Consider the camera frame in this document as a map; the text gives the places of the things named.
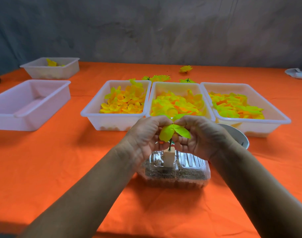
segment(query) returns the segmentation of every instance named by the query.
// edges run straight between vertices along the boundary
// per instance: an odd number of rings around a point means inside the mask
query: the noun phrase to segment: concrete wall
[[[42,56],[288,68],[302,0],[0,0],[0,32],[8,71]]]

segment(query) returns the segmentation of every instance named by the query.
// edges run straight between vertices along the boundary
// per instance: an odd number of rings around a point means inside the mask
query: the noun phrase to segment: plastic tray
[[[193,92],[193,95],[196,94],[202,94],[203,95],[203,101],[204,101],[204,109],[206,109],[205,117],[214,121],[216,120],[212,108],[209,105],[209,102],[203,93],[202,89],[200,88],[200,85],[198,83],[175,83],[175,82],[154,82],[152,85],[152,90],[148,102],[148,112],[146,114],[147,117],[151,116],[152,113],[152,100],[156,99],[157,96],[161,95],[162,92],[168,92],[171,91],[175,95],[181,95],[186,96],[187,90],[190,89]]]
[[[27,80],[0,94],[0,129],[35,131],[68,100],[70,81]]]
[[[216,122],[231,125],[246,136],[267,137],[269,133],[278,128],[281,124],[291,123],[291,119],[285,116],[279,109],[267,101],[263,96],[257,93],[252,87],[244,83],[201,83],[203,92],[205,93],[212,107],[212,100],[209,97],[209,92],[221,94],[243,94],[246,95],[247,103],[252,106],[263,108],[262,111],[265,119],[240,119],[240,118],[225,118],[218,114],[216,109],[212,109]]]
[[[149,186],[162,188],[203,188],[211,177],[208,161],[175,151],[172,167],[163,166],[163,151],[154,151],[142,163],[138,174]]]
[[[143,84],[146,90],[145,105],[143,112],[140,114],[100,114],[101,104],[106,103],[105,96],[110,93],[112,87],[117,88],[121,86],[121,90],[125,90],[131,83],[129,80],[109,80],[107,81],[87,106],[81,111],[80,115],[87,117],[93,124],[96,130],[110,130],[110,131],[127,131],[140,118],[145,116],[148,107],[148,97],[150,95],[151,81],[140,80],[136,81]]]
[[[32,79],[68,79],[79,71],[79,58],[49,58],[60,67],[47,66],[46,57],[21,65]]]

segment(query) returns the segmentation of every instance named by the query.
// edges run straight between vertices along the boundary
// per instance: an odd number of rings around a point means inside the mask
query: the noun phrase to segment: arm
[[[224,128],[196,116],[175,123],[191,132],[173,136],[175,149],[210,160],[261,237],[302,237],[302,204]]]
[[[137,167],[153,150],[165,116],[141,119],[84,177],[34,220],[20,238],[92,237]]]

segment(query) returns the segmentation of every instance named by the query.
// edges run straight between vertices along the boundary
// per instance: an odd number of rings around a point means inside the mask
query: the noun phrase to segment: empty white bin
[[[161,95],[162,92],[167,93],[171,91],[175,95],[186,96],[188,89],[192,91],[193,95],[197,95],[197,94],[203,95],[203,101],[204,101],[203,110],[206,109],[205,117],[215,122],[216,118],[212,112],[212,108],[210,107],[209,102],[198,83],[154,82],[151,89],[151,94],[148,102],[148,112],[146,113],[146,116],[147,117],[151,116],[152,100],[156,99],[157,96]]]
[[[27,80],[0,94],[0,129],[35,131],[68,100],[65,80]]]
[[[248,84],[202,82],[201,87],[209,100],[211,107],[213,107],[212,99],[208,93],[214,92],[220,94],[236,93],[246,95],[247,103],[249,105],[264,109],[262,113],[265,119],[241,119],[222,117],[215,108],[212,108],[216,116],[216,122],[231,125],[243,132],[246,136],[267,137],[269,133],[274,131],[281,124],[291,123],[291,119],[285,116],[279,109],[257,93]]]
[[[101,104],[107,103],[105,96],[110,93],[112,87],[117,88],[121,86],[121,90],[125,90],[127,86],[131,86],[129,80],[109,80],[107,81],[87,106],[81,111],[80,115],[87,117],[93,124],[96,130],[109,130],[109,131],[127,131],[129,130],[140,118],[145,116],[147,112],[147,102],[150,95],[151,81],[137,80],[136,82],[142,83],[145,95],[145,104],[143,112],[140,114],[101,114]]]
[[[47,66],[46,57],[39,58],[27,64],[21,65],[32,79],[68,79],[79,71],[79,58],[48,58],[57,62],[57,67]]]

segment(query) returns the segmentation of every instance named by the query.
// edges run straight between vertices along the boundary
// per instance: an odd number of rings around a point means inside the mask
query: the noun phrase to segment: bin filled with yellow petals
[[[126,131],[147,113],[151,81],[109,80],[80,113],[96,130]]]
[[[154,82],[146,116],[177,114],[205,116],[215,121],[215,116],[200,85],[197,83]]]
[[[281,124],[291,123],[248,84],[202,82],[201,88],[216,122],[231,125],[246,136],[267,137]]]

